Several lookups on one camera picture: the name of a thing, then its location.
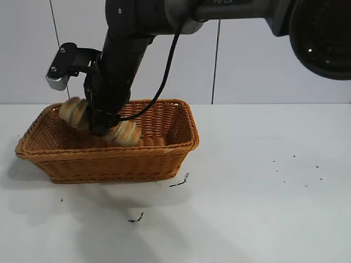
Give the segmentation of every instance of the black cable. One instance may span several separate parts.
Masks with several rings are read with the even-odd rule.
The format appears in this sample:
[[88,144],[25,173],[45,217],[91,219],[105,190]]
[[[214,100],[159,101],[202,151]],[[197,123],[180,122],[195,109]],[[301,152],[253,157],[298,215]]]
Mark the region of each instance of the black cable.
[[177,31],[176,31],[176,34],[174,35],[173,37],[173,41],[172,41],[172,45],[171,45],[171,48],[169,50],[169,55],[168,55],[168,59],[167,59],[167,63],[166,63],[166,69],[165,69],[165,73],[163,74],[163,79],[162,79],[162,82],[161,82],[161,85],[158,89],[158,91],[156,92],[156,95],[154,96],[154,98],[150,101],[150,103],[143,109],[141,110],[140,112],[138,112],[137,114],[135,115],[132,115],[132,116],[129,116],[129,117],[123,117],[123,118],[120,118],[120,121],[121,122],[124,122],[124,121],[128,121],[128,120],[131,120],[131,119],[135,119],[135,118],[138,118],[140,117],[141,115],[143,115],[146,111],[148,111],[154,104],[155,102],[157,101],[157,99],[160,97],[163,89],[165,88],[166,86],[166,83],[167,83],[167,79],[168,79],[168,75],[169,75],[169,71],[171,70],[171,65],[172,65],[172,60],[173,60],[173,55],[174,55],[174,51],[176,49],[176,46],[177,46],[177,43],[178,43],[178,39],[179,39],[179,36],[183,30],[183,27],[185,25],[185,22],[188,18],[190,18],[194,11],[196,10],[196,8],[203,2],[204,0],[199,0],[197,1],[197,3],[193,6],[193,8],[191,8],[190,12],[189,12],[189,15],[186,16],[182,22],[180,23]]

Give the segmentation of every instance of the wicker basket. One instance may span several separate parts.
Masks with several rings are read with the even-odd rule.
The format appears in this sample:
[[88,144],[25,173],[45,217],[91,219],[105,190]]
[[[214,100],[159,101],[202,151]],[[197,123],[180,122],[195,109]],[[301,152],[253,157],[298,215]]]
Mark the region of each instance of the wicker basket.
[[[148,103],[132,101],[122,113],[135,114]],[[190,107],[180,100],[157,101],[137,119],[142,129],[139,145],[125,148],[72,129],[59,119],[60,106],[47,107],[16,148],[19,158],[34,163],[57,184],[170,179],[199,145]]]

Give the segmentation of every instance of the basket rim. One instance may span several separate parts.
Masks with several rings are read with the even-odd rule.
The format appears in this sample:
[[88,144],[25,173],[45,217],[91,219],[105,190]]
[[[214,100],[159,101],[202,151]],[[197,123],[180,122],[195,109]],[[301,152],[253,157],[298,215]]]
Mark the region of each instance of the basket rim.
[[[146,104],[150,102],[150,100],[132,100],[130,104]],[[23,159],[33,159],[38,157],[42,159],[47,156],[50,157],[50,160],[53,159],[71,159],[71,157],[75,156],[74,159],[86,159],[91,158],[92,154],[96,154],[97,158],[114,158],[116,155],[123,154],[123,156],[135,156],[136,152],[138,152],[138,156],[148,156],[152,151],[152,155],[160,155],[164,156],[165,153],[168,155],[171,153],[172,155],[184,154],[184,151],[192,151],[197,148],[199,145],[199,135],[197,133],[195,121],[193,118],[193,114],[191,113],[190,106],[183,100],[179,99],[159,99],[155,103],[157,104],[179,104],[183,107],[186,113],[186,118],[191,126],[191,139],[188,142],[182,144],[172,144],[166,146],[134,146],[134,147],[106,147],[106,148],[87,148],[87,149],[66,149],[66,150],[40,150],[40,151],[30,151],[26,149],[26,143],[31,138],[32,134],[39,130],[39,125],[41,122],[45,121],[48,118],[47,113],[49,111],[54,110],[57,107],[60,107],[62,103],[52,104],[46,107],[39,116],[34,120],[31,126],[28,128],[27,132],[24,136],[19,140],[18,145],[16,147],[15,153],[18,157]]]

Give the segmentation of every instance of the robotic arm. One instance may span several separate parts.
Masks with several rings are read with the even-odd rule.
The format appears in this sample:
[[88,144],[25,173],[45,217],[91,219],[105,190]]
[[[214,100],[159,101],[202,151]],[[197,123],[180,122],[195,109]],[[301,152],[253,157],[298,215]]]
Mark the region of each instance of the robotic arm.
[[65,43],[47,73],[56,90],[64,90],[70,76],[87,74],[90,129],[98,135],[120,120],[118,112],[129,102],[154,38],[175,35],[174,50],[180,34],[195,33],[207,20],[265,18],[274,35],[290,35],[296,56],[309,70],[351,79],[350,0],[106,0],[105,13],[109,29],[103,51]]

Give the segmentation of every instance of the white wall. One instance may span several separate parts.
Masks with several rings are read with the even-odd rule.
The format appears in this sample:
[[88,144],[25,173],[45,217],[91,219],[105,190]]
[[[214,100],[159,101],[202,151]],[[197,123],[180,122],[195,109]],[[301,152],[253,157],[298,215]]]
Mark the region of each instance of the white wall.
[[[52,0],[60,43],[101,49],[107,25],[105,0]],[[158,36],[148,47],[132,86],[132,99],[153,98],[162,81],[172,36]],[[162,98],[190,104],[210,104],[217,22],[206,23],[194,35],[181,36]],[[71,78],[71,96],[83,95],[84,77]]]
[[56,53],[49,0],[0,1],[0,104],[54,103],[46,71]]
[[222,21],[216,104],[350,103],[351,82],[308,71],[263,19]]
[[[107,25],[105,0],[52,0],[59,40],[101,49]],[[49,0],[0,3],[0,104],[54,103],[66,92],[48,87],[46,70],[57,51]],[[163,98],[209,104],[212,96],[217,22],[181,36]],[[158,89],[172,36],[148,47],[132,87],[132,98],[151,98]],[[83,80],[71,78],[70,92],[83,96]],[[288,37],[276,38],[265,21],[222,21],[215,104],[350,103],[351,82],[319,77],[296,59]]]

